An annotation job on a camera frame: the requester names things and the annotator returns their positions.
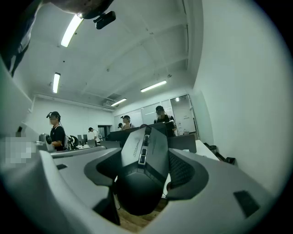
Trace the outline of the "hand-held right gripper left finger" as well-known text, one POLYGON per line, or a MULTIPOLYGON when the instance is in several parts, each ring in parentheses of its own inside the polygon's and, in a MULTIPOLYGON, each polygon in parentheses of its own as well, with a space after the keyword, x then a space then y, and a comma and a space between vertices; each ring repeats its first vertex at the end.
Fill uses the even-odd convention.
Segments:
POLYGON ((0 178, 11 199, 10 224, 21 234, 123 234, 93 209, 109 189, 81 169, 68 178, 52 156, 24 138, 0 140, 0 178))

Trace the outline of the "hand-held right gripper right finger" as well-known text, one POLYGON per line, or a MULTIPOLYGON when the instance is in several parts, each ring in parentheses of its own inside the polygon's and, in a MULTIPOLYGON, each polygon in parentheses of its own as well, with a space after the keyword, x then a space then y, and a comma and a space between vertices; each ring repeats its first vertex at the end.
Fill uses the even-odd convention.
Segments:
POLYGON ((144 234, 245 234, 271 207, 272 195, 236 166, 178 149, 169 155, 179 185, 144 234))

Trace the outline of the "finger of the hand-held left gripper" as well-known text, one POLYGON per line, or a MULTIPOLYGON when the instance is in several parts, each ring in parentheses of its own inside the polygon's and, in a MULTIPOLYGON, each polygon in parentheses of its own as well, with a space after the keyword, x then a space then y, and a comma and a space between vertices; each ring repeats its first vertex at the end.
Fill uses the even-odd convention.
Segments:
POLYGON ((106 150, 107 148, 104 146, 97 146, 93 148, 86 148, 86 149, 75 149, 75 150, 66 150, 66 151, 56 151, 50 153, 52 158, 65 158, 65 157, 73 157, 82 154, 89 154, 94 153, 102 150, 106 150))

